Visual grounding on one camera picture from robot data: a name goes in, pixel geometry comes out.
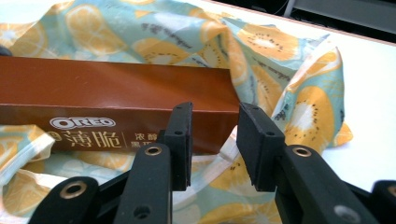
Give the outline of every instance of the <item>white table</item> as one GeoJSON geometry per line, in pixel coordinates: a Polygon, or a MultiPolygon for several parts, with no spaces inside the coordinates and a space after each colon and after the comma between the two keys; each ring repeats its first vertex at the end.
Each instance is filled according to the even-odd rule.
{"type": "MultiPolygon", "coordinates": [[[[62,1],[3,0],[0,22],[37,20],[52,3],[62,1]]],[[[355,137],[344,146],[326,149],[323,158],[343,180],[362,189],[371,190],[379,179],[396,179],[395,44],[211,1],[183,2],[213,12],[228,12],[252,23],[274,24],[299,37],[331,34],[344,61],[346,122],[355,137]]]]}

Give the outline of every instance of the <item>fruit-print fabric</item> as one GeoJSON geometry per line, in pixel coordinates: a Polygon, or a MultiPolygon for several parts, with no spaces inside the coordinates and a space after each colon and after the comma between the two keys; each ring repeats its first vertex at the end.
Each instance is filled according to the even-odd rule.
{"type": "MultiPolygon", "coordinates": [[[[342,59],[326,36],[296,38],[169,0],[76,0],[55,5],[37,22],[0,23],[0,44],[21,57],[227,68],[239,99],[261,107],[287,144],[321,152],[352,138],[344,123],[342,59]]],[[[234,135],[219,155],[194,156],[192,186],[174,196],[175,223],[280,222],[274,195],[250,186],[234,135]]],[[[2,160],[19,156],[4,148],[2,160]]],[[[52,188],[38,180],[90,175],[103,183],[130,169],[133,159],[133,153],[70,152],[29,162],[8,173],[0,210],[23,223],[52,188]],[[23,200],[27,194],[34,196],[23,200]]]]}

